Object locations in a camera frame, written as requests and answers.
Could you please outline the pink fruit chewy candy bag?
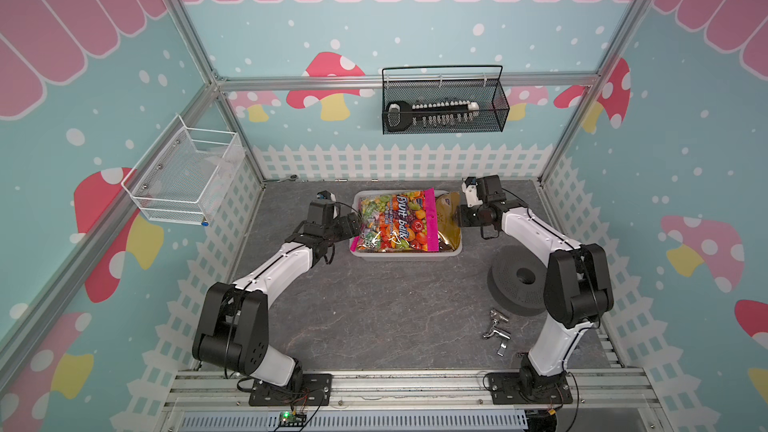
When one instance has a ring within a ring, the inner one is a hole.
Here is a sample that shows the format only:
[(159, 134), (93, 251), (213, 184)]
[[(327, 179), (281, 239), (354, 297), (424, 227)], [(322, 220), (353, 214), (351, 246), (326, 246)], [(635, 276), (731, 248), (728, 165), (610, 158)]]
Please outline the pink fruit chewy candy bag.
[(360, 254), (437, 253), (436, 192), (433, 188), (365, 191), (356, 199), (362, 226), (350, 251)]

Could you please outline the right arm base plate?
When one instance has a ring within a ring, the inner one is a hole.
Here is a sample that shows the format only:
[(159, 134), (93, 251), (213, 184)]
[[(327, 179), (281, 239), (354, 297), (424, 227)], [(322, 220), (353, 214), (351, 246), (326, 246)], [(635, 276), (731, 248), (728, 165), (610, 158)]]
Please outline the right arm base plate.
[(483, 378), (494, 405), (541, 405), (559, 408), (573, 403), (573, 396), (564, 374), (539, 376), (534, 371), (520, 369), (491, 372)]

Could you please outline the large gold red candy bag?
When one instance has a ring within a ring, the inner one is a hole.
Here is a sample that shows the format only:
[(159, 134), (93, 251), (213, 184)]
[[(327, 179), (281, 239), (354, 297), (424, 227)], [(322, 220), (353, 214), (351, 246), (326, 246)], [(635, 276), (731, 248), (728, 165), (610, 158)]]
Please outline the large gold red candy bag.
[(436, 198), (437, 234), (440, 252), (454, 252), (461, 245), (461, 228), (458, 214), (461, 196), (447, 192)]

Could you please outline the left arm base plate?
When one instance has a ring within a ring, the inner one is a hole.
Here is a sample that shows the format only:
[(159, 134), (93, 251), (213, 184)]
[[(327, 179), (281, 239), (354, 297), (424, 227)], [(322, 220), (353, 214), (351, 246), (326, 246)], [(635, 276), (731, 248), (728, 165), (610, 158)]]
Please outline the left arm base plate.
[(254, 407), (327, 406), (333, 379), (334, 376), (329, 373), (310, 373), (284, 387), (254, 380), (246, 389), (248, 404)]

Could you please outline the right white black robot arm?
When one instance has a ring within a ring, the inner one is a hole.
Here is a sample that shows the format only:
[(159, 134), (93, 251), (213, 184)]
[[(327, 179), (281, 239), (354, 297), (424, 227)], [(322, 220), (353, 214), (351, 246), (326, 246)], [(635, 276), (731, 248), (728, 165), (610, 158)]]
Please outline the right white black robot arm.
[(497, 175), (469, 177), (462, 184), (466, 203), (461, 227), (491, 226), (516, 239), (547, 268), (543, 305), (547, 317), (539, 337), (520, 364), (520, 382), (530, 392), (566, 377), (568, 361), (584, 334), (600, 327), (614, 306), (606, 252), (596, 243), (561, 235), (540, 220), (529, 205), (507, 191)]

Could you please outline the white plastic basket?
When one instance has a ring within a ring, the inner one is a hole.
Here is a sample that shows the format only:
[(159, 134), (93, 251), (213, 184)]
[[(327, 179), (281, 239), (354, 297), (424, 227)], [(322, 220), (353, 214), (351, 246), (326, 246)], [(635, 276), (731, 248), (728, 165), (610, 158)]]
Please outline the white plastic basket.
[(460, 194), (424, 190), (369, 190), (355, 196), (362, 217), (350, 252), (364, 260), (438, 261), (462, 251)]

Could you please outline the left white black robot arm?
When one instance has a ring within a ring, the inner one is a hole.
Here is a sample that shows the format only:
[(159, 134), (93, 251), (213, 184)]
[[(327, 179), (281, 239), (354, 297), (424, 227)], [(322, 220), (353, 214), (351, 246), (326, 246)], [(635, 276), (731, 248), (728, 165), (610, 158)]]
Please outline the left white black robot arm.
[(361, 214), (353, 207), (333, 197), (312, 201), (307, 218), (274, 255), (250, 274), (232, 283), (216, 282), (207, 290), (192, 343), (193, 358), (297, 393), (302, 367), (270, 344), (270, 307), (301, 275), (320, 262), (331, 263), (335, 246), (357, 237), (361, 226)]

